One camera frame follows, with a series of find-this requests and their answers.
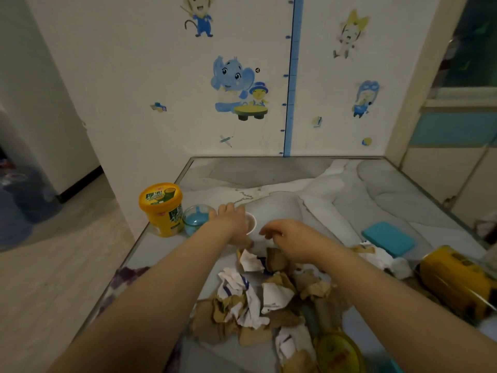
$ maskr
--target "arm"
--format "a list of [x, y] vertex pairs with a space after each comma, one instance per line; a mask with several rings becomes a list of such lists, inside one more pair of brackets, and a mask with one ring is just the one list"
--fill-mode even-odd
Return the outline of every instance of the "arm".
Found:
[[136, 280], [49, 372], [161, 371], [227, 243], [250, 245], [233, 203]]
[[494, 371], [494, 341], [353, 251], [294, 220], [260, 233], [290, 260], [326, 271], [406, 373]]

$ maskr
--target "forearm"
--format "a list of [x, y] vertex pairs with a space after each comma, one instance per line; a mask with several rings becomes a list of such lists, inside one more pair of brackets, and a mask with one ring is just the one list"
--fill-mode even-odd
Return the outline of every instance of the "forearm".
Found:
[[320, 269], [406, 372], [490, 371], [497, 344], [353, 251], [321, 240]]
[[230, 225], [205, 224], [136, 280], [50, 371], [160, 371], [226, 246]]

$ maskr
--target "hand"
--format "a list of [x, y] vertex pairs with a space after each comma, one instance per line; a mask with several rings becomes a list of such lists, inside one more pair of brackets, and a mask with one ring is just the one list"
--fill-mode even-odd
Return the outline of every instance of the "hand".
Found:
[[274, 220], [268, 222], [259, 232], [274, 243], [289, 260], [295, 263], [316, 265], [323, 245], [333, 243], [317, 230], [297, 220]]
[[228, 225], [231, 233], [229, 244], [252, 247], [253, 241], [247, 237], [245, 206], [241, 205], [235, 209], [233, 203], [221, 204], [217, 214], [216, 210], [211, 208], [209, 211], [209, 223]]

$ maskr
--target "left hand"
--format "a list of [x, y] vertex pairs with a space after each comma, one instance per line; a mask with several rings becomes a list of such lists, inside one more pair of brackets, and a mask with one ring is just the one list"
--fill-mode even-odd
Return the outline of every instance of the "left hand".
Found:
[[225, 223], [229, 225], [231, 245], [252, 247], [253, 241], [247, 237], [247, 223], [245, 219], [245, 207], [243, 205], [235, 209], [233, 203], [221, 204], [218, 212], [215, 209], [209, 211], [209, 223]]

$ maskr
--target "yellow lid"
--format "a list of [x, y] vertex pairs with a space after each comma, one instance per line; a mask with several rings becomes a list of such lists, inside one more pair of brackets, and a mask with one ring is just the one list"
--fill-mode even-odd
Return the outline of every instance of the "yellow lid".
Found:
[[158, 183], [142, 191], [138, 200], [145, 212], [161, 212], [181, 204], [183, 193], [174, 183]]
[[322, 373], [363, 373], [359, 347], [342, 332], [330, 332], [314, 340], [318, 367]]

